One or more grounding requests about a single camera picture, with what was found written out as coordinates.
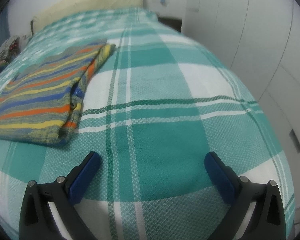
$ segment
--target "checkered blanket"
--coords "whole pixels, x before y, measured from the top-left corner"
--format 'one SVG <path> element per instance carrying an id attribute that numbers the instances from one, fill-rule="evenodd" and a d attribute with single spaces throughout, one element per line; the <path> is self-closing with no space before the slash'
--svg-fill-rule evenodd
<path id="1" fill-rule="evenodd" d="M 207 49 L 140 8 L 89 11 L 38 32 L 0 75 L 108 38 L 117 50 L 92 77 L 70 142 L 44 147 L 0 140 L 0 223 L 12 239 L 26 183 L 67 175 L 90 151 L 102 158 L 76 206 L 98 239 L 207 239 L 229 206 L 204 156 L 215 151 L 252 182 L 277 181 L 287 234 L 294 193 L 285 154 L 242 82 Z"/>

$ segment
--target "bed sheet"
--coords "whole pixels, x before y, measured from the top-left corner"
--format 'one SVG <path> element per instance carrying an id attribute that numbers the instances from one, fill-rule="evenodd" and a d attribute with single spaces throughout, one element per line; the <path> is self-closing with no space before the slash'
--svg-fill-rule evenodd
<path id="1" fill-rule="evenodd" d="M 141 8 L 78 13 L 31 39 L 0 74 L 108 38 L 117 46 L 91 79 L 81 120 L 63 147 L 0 140 L 0 223 L 18 238 L 28 181 L 67 175 L 90 151 L 101 167 L 75 206 L 98 239 L 207 239 L 229 206 L 204 156 L 215 151 L 252 182 L 277 181 L 287 235 L 295 201 L 285 154 L 248 89 L 205 47 Z"/>

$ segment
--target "blue rubber pad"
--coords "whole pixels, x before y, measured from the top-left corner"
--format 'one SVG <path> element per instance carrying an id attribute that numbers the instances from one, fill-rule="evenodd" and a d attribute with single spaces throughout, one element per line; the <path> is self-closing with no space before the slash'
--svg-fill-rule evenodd
<path id="1" fill-rule="evenodd" d="M 235 188 L 210 153 L 207 153 L 204 158 L 204 166 L 212 183 L 217 187 L 223 202 L 233 204 L 235 202 Z"/>
<path id="2" fill-rule="evenodd" d="M 94 153 L 69 188 L 68 200 L 71 205 L 80 203 L 99 167 L 100 156 Z"/>

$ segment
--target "cabinet handle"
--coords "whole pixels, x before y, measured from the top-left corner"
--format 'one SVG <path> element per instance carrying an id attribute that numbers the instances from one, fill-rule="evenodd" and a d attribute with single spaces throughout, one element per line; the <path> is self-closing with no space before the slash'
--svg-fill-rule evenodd
<path id="1" fill-rule="evenodd" d="M 291 132 L 289 133 L 289 136 L 293 142 L 294 147 L 296 148 L 297 152 L 300 153 L 300 142 L 294 132 L 294 130 L 292 129 Z"/>

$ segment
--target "folded striped clothing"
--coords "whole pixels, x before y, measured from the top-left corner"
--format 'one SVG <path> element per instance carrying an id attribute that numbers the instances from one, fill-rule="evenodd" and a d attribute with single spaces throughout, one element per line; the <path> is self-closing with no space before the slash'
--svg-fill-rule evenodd
<path id="1" fill-rule="evenodd" d="M 0 138 L 67 143 L 77 126 L 87 84 L 115 47 L 106 41 L 69 47 L 13 78 L 0 95 Z"/>

